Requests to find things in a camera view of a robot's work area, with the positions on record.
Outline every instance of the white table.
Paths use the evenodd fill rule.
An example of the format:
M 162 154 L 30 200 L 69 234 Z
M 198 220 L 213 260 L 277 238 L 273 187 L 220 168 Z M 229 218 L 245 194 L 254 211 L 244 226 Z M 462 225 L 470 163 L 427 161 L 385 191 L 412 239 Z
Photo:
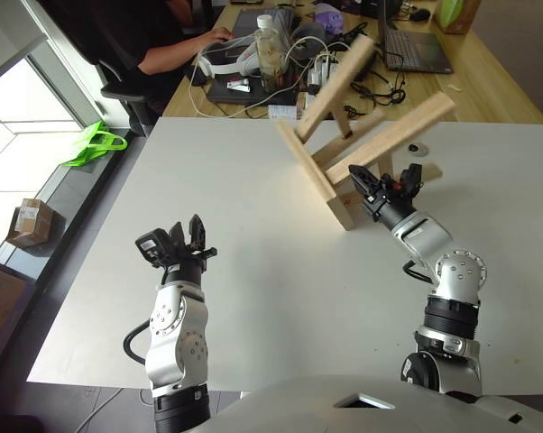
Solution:
M 323 123 L 311 147 L 337 134 Z M 543 393 L 543 126 L 439 124 L 421 141 L 445 175 L 415 206 L 488 265 L 477 339 L 486 393 Z M 396 168 L 410 158 L 394 154 Z M 198 213 L 207 245 L 209 387 L 254 390 L 315 373 L 399 377 L 427 287 L 389 232 L 346 232 L 272 122 L 162 118 L 65 299 L 30 381 L 148 386 L 122 351 L 161 272 L 133 241 Z M 145 353 L 148 337 L 134 342 Z

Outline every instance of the computer mouse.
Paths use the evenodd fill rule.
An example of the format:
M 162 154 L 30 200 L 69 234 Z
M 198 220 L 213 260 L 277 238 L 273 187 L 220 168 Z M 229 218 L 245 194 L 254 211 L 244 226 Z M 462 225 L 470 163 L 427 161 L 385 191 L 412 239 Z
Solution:
M 418 9 L 413 14 L 410 14 L 410 21 L 419 23 L 420 21 L 427 21 L 431 16 L 431 12 L 428 9 Z

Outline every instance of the hand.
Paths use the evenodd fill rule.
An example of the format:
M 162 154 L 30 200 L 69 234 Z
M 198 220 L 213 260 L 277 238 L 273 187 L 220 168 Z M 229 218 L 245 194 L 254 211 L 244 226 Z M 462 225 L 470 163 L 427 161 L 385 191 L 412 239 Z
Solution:
M 225 42 L 233 39 L 234 35 L 225 27 L 219 27 L 218 29 L 211 30 L 195 38 L 197 42 L 198 52 L 206 48 L 209 44 L 214 42 Z

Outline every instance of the water bottle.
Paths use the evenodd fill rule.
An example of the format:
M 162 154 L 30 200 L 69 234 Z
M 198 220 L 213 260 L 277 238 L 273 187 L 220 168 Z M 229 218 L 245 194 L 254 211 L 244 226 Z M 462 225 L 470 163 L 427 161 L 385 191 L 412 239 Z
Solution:
M 281 88 L 282 84 L 282 55 L 280 35 L 273 28 L 271 15 L 257 17 L 258 30 L 255 31 L 257 57 L 260 62 L 263 89 L 273 93 Z

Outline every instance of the office chair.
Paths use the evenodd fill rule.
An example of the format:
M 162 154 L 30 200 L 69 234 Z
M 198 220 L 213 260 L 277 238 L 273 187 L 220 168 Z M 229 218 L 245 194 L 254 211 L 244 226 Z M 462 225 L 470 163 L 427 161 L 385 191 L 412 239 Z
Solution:
M 38 3 L 67 36 L 81 56 L 94 65 L 106 84 L 101 95 L 121 102 L 129 115 L 131 129 L 149 135 L 159 115 L 147 106 L 152 90 L 131 82 L 128 70 L 97 30 L 83 2 L 70 0 L 38 0 Z

